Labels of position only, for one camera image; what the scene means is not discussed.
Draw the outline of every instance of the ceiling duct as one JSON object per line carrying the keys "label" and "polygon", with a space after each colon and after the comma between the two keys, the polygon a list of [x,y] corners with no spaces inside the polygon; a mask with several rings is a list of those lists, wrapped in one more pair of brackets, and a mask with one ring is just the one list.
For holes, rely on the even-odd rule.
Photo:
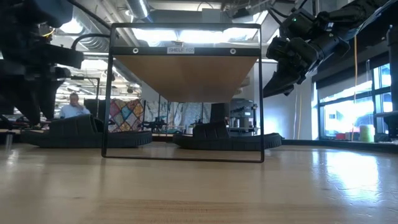
{"label": "ceiling duct", "polygon": [[144,22],[152,22],[149,16],[150,8],[147,0],[126,0],[127,8],[130,10],[132,16]]}
{"label": "ceiling duct", "polygon": [[[73,18],[82,26],[82,34],[102,34],[101,30],[93,23],[93,21],[81,10],[73,10]],[[93,52],[108,52],[109,40],[103,37],[90,37],[79,41],[80,44],[85,46],[89,51]]]}

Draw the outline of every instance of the wall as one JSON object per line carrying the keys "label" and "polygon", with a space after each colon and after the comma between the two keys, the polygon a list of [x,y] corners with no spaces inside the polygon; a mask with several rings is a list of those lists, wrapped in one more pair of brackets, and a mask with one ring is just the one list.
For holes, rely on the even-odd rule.
{"label": "wall", "polygon": [[[276,63],[262,63],[262,84],[265,86],[276,71]],[[259,105],[258,63],[254,66],[254,101]],[[277,95],[263,99],[265,133],[279,133],[286,139],[313,139],[312,133],[312,83],[307,78],[289,95]]]}

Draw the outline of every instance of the black metal shelf frame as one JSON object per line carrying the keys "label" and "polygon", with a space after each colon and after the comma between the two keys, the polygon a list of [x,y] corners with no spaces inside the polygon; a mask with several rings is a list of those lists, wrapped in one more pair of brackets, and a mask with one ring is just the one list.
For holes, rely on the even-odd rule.
{"label": "black metal shelf frame", "polygon": [[[228,28],[245,28],[245,29],[257,29],[259,37],[259,48],[195,48],[194,54],[184,54],[184,56],[230,56],[230,57],[258,57],[261,62],[261,25],[259,24],[209,24],[209,23],[114,23],[111,26],[111,38],[109,41],[109,55],[108,55],[108,74],[112,74],[113,58],[114,55],[176,55],[168,54],[167,47],[116,47],[114,46],[116,39],[117,28],[141,28],[141,29],[200,29],[200,30],[224,30]],[[154,160],[174,160],[174,161],[207,161],[207,162],[252,162],[262,163],[264,162],[264,108],[262,100],[262,63],[257,63],[259,66],[259,109],[260,109],[260,158],[258,160],[237,160],[237,159],[199,159],[199,158],[168,158],[168,157],[148,157],[148,156],[108,156],[108,121],[109,121],[109,110],[111,102],[111,87],[112,87],[112,76],[108,75],[106,79],[106,106],[105,106],[105,117],[104,117],[104,129],[103,129],[103,142],[101,148],[101,156],[104,158],[118,158],[118,159],[154,159]]]}

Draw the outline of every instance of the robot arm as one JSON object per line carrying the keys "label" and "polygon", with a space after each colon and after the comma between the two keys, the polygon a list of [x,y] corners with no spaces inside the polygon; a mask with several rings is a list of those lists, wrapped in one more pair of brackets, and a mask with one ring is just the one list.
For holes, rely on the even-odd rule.
{"label": "robot arm", "polygon": [[396,2],[354,0],[339,10],[320,12],[317,17],[304,9],[293,10],[280,24],[280,37],[275,37],[267,50],[267,57],[278,61],[278,66],[263,89],[264,98],[290,94],[295,83],[301,84],[306,74],[329,56],[347,53],[348,41]]}

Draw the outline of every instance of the man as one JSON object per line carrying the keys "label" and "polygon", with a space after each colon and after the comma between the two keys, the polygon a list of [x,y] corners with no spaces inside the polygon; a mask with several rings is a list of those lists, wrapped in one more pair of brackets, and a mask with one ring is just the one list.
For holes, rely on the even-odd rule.
{"label": "man", "polygon": [[62,107],[60,112],[61,118],[71,118],[83,114],[90,114],[90,111],[79,104],[79,96],[76,93],[71,93],[69,96],[70,103]]}

